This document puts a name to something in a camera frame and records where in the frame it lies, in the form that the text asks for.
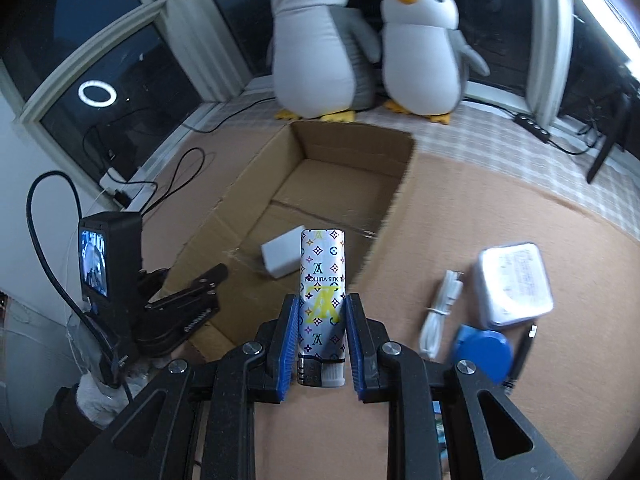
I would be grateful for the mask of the white gloved left hand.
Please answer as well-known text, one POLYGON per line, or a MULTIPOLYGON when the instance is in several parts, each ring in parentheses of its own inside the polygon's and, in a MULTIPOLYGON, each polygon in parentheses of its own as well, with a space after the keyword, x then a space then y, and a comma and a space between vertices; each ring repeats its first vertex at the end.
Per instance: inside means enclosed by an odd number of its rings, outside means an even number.
MULTIPOLYGON (((126 386, 133 398, 149 383, 150 374, 149 360, 140 360, 126 371, 126 386)), ((89 372, 81 376, 76 392, 76 405, 81 414, 99 429, 110 426, 128 403, 124 386, 111 388, 103 385, 89 372)))

